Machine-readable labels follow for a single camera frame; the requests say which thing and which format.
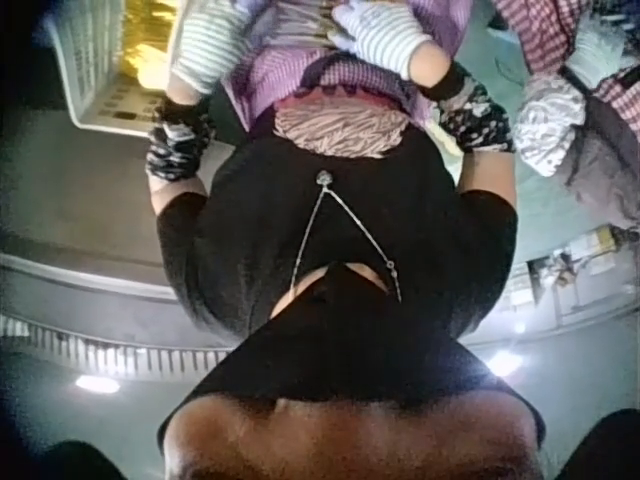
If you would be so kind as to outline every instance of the black floral sleeve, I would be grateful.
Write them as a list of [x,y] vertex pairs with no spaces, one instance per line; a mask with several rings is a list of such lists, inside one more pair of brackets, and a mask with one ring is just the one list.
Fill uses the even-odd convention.
[[439,85],[421,93],[438,102],[440,126],[463,152],[515,151],[507,112],[461,65],[454,63]]

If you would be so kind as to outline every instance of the pink checkered cloth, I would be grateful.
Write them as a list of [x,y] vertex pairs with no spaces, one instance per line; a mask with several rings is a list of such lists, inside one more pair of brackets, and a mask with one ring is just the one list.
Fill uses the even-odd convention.
[[[531,73],[556,72],[571,54],[573,38],[589,0],[493,0],[520,38]],[[595,96],[611,105],[640,140],[640,83],[625,89],[620,80],[628,72],[604,80]]]
[[[425,31],[452,57],[460,48],[473,0],[409,0]],[[245,59],[222,84],[248,131],[274,102],[291,95],[315,60],[332,53],[326,48],[269,47]],[[419,125],[430,116],[432,103],[417,90],[407,98],[408,83],[387,70],[364,62],[341,62],[323,75],[321,85],[358,85],[386,94],[405,105]]]

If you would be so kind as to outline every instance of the necklace chain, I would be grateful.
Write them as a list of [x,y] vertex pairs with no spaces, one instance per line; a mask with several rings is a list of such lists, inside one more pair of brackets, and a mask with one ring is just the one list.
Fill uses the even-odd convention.
[[329,188],[329,185],[333,183],[332,175],[326,170],[322,170],[320,171],[320,173],[318,173],[318,176],[316,177],[316,183],[322,186],[322,190],[320,190],[320,193],[318,194],[318,199],[316,200],[316,204],[313,207],[313,211],[311,212],[311,216],[309,217],[309,222],[307,223],[307,228],[305,229],[304,236],[302,237],[302,242],[300,243],[300,249],[298,250],[296,263],[293,267],[293,274],[291,275],[291,286],[290,286],[289,292],[293,295],[294,288],[296,285],[296,277],[298,276],[298,270],[300,269],[300,264],[302,263],[302,255],[304,253],[304,249],[306,248],[307,242],[309,240],[311,227],[313,226],[313,222],[315,221],[316,216],[318,215],[318,210],[320,210],[320,204],[322,203],[322,200],[324,199],[326,194],[329,194],[338,203],[338,205],[340,205],[342,209],[345,212],[347,212],[347,215],[349,215],[351,220],[353,220],[353,222],[362,231],[364,236],[369,240],[371,245],[373,245],[373,247],[377,250],[378,254],[384,261],[384,264],[387,267],[387,270],[389,270],[389,274],[391,275],[391,278],[393,279],[398,301],[402,302],[402,294],[400,292],[400,280],[398,279],[398,271],[396,270],[395,263],[391,259],[389,259],[389,257],[387,257],[387,255],[384,253],[384,251],[382,250],[378,242],[376,242],[375,238],[373,238],[373,235],[369,233],[369,230],[367,230],[367,228],[363,225],[363,223],[360,221],[358,216],[349,208],[349,206],[344,202],[344,200],[342,200],[340,195],[338,195],[335,191]]

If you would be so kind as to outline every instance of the white striped glove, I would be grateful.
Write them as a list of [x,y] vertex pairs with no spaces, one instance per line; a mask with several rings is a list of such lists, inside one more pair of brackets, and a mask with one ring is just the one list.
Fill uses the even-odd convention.
[[349,34],[329,32],[327,36],[336,47],[391,70],[404,80],[409,80],[413,52],[432,40],[404,2],[350,0],[333,9],[333,18]]
[[625,35],[620,29],[584,14],[578,24],[575,50],[565,65],[589,89],[624,68]]
[[186,12],[171,72],[208,95],[249,51],[251,24],[269,0],[194,1]]

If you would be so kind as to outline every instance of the white fabric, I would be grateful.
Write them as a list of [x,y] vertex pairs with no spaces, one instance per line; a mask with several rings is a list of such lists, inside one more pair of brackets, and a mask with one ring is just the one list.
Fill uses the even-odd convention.
[[585,120],[585,99],[564,78],[536,74],[525,86],[525,101],[513,128],[520,158],[544,177],[555,173]]
[[249,50],[251,20],[267,2],[195,1],[186,14],[171,71],[206,95]]
[[404,2],[351,0],[333,9],[334,20],[348,33],[329,32],[336,47],[409,80],[411,55],[432,40]]
[[585,14],[578,24],[575,50],[566,66],[591,90],[625,65],[624,32]]

